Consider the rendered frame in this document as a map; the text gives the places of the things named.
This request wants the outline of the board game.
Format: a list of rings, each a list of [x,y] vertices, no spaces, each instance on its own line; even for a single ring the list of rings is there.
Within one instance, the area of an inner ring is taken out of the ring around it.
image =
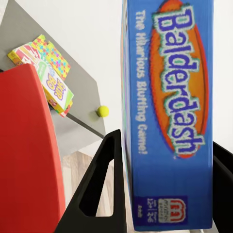
[[[214,0],[122,0],[122,149],[137,232],[213,226]]]
[[[61,117],[65,118],[72,106],[74,95],[33,42],[12,50],[7,56],[16,66],[26,63],[36,66],[48,103]]]

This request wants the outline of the jigsaw puzzle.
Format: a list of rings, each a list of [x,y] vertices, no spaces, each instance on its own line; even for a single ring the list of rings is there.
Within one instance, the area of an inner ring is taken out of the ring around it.
[[[50,41],[46,43],[44,40],[45,37],[40,35],[35,41],[33,41],[33,44],[56,71],[62,81],[64,81],[70,70],[70,65]]]

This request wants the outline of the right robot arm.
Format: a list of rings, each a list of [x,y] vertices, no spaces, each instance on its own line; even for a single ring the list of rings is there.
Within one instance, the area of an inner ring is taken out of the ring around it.
[[[219,233],[214,220],[213,220],[213,226],[211,229],[203,229],[202,231],[203,233]]]

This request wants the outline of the tennis ball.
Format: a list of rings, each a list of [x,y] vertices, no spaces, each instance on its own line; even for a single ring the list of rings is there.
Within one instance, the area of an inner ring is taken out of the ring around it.
[[[107,117],[109,114],[109,108],[106,105],[102,105],[97,109],[97,113],[100,117]]]

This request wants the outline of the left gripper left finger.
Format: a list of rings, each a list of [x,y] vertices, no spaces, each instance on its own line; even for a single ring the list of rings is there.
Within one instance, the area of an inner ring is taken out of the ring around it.
[[[112,216],[96,216],[109,163],[114,159]],[[54,233],[127,233],[121,130],[102,140]]]

